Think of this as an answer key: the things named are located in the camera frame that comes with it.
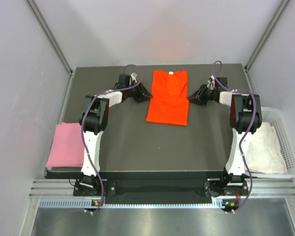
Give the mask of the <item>orange t-shirt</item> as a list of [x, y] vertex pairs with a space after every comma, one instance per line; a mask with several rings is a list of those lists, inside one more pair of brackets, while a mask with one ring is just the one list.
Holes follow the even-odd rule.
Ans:
[[189, 100], [187, 71], [155, 70], [147, 122], [180, 125], [188, 124]]

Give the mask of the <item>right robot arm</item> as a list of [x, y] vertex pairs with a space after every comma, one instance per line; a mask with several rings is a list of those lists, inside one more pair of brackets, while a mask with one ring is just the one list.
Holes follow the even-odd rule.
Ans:
[[232, 128], [232, 144], [228, 161], [224, 167], [220, 180], [209, 180], [206, 192], [208, 195], [232, 194], [241, 191], [247, 184], [245, 177], [251, 177], [246, 155], [253, 135], [262, 124], [262, 110], [260, 96], [251, 93], [240, 93], [228, 88], [226, 77], [209, 78], [188, 97], [191, 103], [205, 106], [214, 101], [230, 107], [229, 124]]

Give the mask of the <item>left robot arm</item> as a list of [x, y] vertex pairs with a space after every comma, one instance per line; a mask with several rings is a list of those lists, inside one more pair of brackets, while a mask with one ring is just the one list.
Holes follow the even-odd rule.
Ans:
[[99, 176], [99, 152], [103, 132], [108, 124], [109, 109], [121, 104], [128, 98], [135, 102], [145, 102], [152, 94], [137, 79], [137, 74], [120, 74], [118, 82], [112, 89], [96, 95], [86, 95], [82, 116], [79, 120], [81, 138], [84, 145], [82, 176], [76, 184], [85, 189], [89, 195], [102, 193], [103, 180]]

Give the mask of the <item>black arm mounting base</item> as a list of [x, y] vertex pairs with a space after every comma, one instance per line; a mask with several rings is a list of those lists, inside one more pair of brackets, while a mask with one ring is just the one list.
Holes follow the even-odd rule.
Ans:
[[197, 197], [243, 196], [245, 175], [225, 171], [101, 172], [98, 177], [78, 171], [47, 170], [46, 179], [75, 181], [74, 196], [121, 196], [125, 193], [184, 193]]

